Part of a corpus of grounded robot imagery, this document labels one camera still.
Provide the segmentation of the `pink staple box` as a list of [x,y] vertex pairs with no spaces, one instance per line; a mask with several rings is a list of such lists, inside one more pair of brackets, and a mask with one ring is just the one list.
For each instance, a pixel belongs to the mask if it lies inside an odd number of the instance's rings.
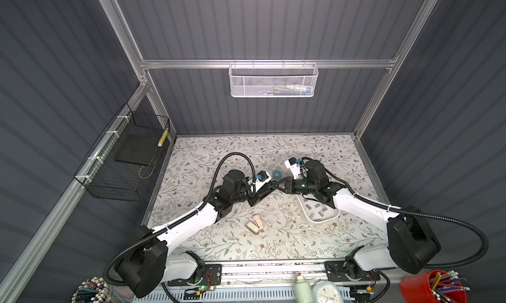
[[254,215],[253,220],[259,229],[263,228],[263,222],[259,215]]

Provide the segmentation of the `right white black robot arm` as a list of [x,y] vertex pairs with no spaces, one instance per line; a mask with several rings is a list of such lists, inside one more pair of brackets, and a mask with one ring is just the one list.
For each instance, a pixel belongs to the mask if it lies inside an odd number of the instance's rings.
[[[315,159],[290,158],[285,166],[292,175],[276,183],[286,194],[311,195],[317,202],[350,213],[374,225],[387,235],[387,242],[373,246],[359,246],[345,257],[341,271],[357,280],[369,271],[400,268],[417,274],[424,268],[451,268],[474,263],[489,249],[486,235],[464,221],[423,213],[412,206],[405,208],[374,201],[355,192],[349,183],[339,179]],[[452,223],[475,233],[481,241],[478,251],[468,258],[449,263],[432,264],[441,244],[428,220]]]

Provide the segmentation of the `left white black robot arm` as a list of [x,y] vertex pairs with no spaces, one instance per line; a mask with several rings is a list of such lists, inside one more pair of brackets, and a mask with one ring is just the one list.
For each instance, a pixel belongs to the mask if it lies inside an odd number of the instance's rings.
[[115,255],[105,266],[103,279],[108,285],[129,287],[137,298],[150,294],[158,285],[176,280],[191,284],[201,282],[205,263],[192,251],[173,255],[173,251],[190,237],[226,217],[235,204],[257,202],[268,194],[272,181],[266,171],[247,177],[230,170],[221,185],[215,171],[208,193],[194,209],[152,229],[142,225],[139,240]]

